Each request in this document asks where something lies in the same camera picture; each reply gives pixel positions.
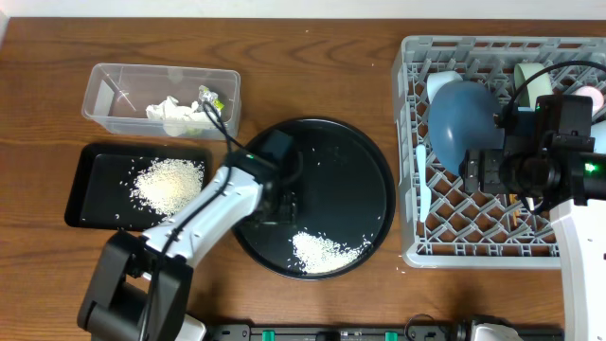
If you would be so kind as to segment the wooden chopstick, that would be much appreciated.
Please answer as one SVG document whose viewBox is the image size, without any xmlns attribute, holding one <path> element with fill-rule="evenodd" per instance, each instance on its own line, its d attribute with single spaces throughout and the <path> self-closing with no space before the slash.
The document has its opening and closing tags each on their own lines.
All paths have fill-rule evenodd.
<svg viewBox="0 0 606 341">
<path fill-rule="evenodd" d="M 518 198 L 517 198 L 517 196 L 515 194 L 510 194 L 508 196 L 508 199 L 509 199 L 509 204 L 511 206 L 515 206 L 515 205 L 517 205 L 519 203 L 519 200 L 518 200 Z M 518 209 L 514 209 L 511 212 L 511 215 L 512 215 L 512 217 L 511 217 L 512 225 L 513 225 L 514 228 L 517 228 L 518 227 L 517 219 L 518 219 L 518 216 L 519 216 L 519 210 Z"/>
</svg>

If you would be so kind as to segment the white napkin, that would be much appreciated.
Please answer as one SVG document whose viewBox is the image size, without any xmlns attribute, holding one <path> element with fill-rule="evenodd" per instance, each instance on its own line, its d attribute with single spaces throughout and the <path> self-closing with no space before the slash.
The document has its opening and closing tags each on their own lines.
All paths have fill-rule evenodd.
<svg viewBox="0 0 606 341">
<path fill-rule="evenodd" d="M 146 114 L 149 120 L 162 121 L 165 133 L 174 137 L 194 136 L 214 127 L 212 119 L 203 112 L 200 101 L 183 106 L 178 99 L 167 96 L 160 104 L 148 105 Z"/>
</svg>

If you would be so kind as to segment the dark blue bowl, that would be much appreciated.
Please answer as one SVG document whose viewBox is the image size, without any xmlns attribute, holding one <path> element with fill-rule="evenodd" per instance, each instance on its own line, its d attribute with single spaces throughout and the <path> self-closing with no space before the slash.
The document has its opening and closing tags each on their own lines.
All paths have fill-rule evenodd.
<svg viewBox="0 0 606 341">
<path fill-rule="evenodd" d="M 483 84 L 451 81 L 437 91 L 429 111 L 430 143 L 448 172 L 459 174 L 467 150 L 503 147 L 504 130 L 493 121 L 500 112 L 497 98 Z"/>
</svg>

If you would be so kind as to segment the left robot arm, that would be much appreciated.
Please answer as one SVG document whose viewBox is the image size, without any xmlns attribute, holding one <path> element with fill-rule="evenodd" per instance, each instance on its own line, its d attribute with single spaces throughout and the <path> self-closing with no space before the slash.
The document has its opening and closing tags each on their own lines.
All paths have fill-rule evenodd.
<svg viewBox="0 0 606 341">
<path fill-rule="evenodd" d="M 200 194 L 177 214 L 136 237 L 118 231 L 105 243 L 77 317 L 94 340 L 201 340 L 205 325 L 187 315 L 198 263 L 240 223 L 294 224 L 288 191 L 300 174 L 294 139 L 273 130 L 251 152 L 230 150 Z"/>
</svg>

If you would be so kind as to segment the foil snack wrapper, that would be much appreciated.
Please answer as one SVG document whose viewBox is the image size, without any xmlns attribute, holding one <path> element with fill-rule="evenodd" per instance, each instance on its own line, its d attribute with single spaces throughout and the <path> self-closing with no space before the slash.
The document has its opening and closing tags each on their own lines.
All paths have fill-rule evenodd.
<svg viewBox="0 0 606 341">
<path fill-rule="evenodd" d="M 203 105 L 204 102 L 208 102 L 219 115 L 222 113 L 224 104 L 220 101 L 219 95 L 204 85 L 199 87 L 198 101 L 200 105 Z"/>
</svg>

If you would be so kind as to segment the round black serving tray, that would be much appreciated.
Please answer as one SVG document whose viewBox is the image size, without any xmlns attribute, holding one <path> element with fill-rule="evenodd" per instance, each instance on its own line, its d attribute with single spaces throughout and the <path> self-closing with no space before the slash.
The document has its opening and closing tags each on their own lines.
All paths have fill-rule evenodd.
<svg viewBox="0 0 606 341">
<path fill-rule="evenodd" d="M 256 135 L 245 147 L 271 130 L 294 138 L 303 156 L 303 171 L 293 183 L 297 214 L 293 225 L 253 225 L 250 219 L 233 233 L 256 262 L 288 278 L 319 280 L 341 276 L 368 260 L 385 239 L 393 221 L 396 191 L 392 173 L 376 144 L 345 122 L 327 118 L 299 118 L 278 123 Z M 363 255 L 324 275 L 305 275 L 288 268 L 293 256 L 290 239 L 298 232 L 357 246 L 371 242 Z"/>
</svg>

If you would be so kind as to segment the light blue cup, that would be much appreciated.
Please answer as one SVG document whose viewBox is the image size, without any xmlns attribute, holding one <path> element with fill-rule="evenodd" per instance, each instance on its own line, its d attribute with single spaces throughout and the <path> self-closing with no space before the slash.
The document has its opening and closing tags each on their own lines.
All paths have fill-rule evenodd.
<svg viewBox="0 0 606 341">
<path fill-rule="evenodd" d="M 595 140 L 594 152 L 606 153 L 606 121 L 591 126 L 591 137 Z"/>
</svg>

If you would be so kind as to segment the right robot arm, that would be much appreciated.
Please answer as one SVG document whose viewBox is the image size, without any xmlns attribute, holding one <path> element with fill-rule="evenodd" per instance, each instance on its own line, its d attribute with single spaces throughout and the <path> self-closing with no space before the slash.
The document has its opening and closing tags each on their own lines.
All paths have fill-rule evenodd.
<svg viewBox="0 0 606 341">
<path fill-rule="evenodd" d="M 547 213 L 560 252 L 567 340 L 605 337 L 605 138 L 593 101 L 546 95 L 531 109 L 511 100 L 494 118 L 495 149 L 469 149 L 459 167 L 467 192 L 513 194 Z"/>
</svg>

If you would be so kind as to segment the light blue plastic knife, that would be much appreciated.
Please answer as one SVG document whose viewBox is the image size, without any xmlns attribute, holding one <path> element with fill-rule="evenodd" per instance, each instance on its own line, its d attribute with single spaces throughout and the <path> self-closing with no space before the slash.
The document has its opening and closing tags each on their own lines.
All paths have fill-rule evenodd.
<svg viewBox="0 0 606 341">
<path fill-rule="evenodd" d="M 420 143 L 416 147 L 416 160 L 419 169 L 419 190 L 420 190 L 420 208 L 419 208 L 419 221 L 424 223 L 429 215 L 431 203 L 432 203 L 432 192 L 429 189 L 426 181 L 426 148 Z"/>
</svg>

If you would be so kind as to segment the pink cup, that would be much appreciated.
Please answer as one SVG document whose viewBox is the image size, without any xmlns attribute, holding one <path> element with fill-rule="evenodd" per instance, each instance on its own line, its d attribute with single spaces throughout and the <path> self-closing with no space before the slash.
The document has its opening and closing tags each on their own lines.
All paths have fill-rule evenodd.
<svg viewBox="0 0 606 341">
<path fill-rule="evenodd" d="M 594 86 L 585 85 L 574 92 L 575 96 L 587 97 L 592 100 L 592 114 L 595 115 L 604 105 L 604 96 Z"/>
</svg>

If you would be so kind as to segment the light blue small bowl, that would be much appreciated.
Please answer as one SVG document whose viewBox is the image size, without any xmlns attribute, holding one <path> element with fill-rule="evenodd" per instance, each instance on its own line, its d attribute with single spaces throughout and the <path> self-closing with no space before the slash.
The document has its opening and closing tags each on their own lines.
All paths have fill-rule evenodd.
<svg viewBox="0 0 606 341">
<path fill-rule="evenodd" d="M 427 78 L 427 98 L 432 102 L 439 89 L 451 81 L 462 81 L 463 78 L 455 71 L 442 71 L 430 74 Z"/>
</svg>

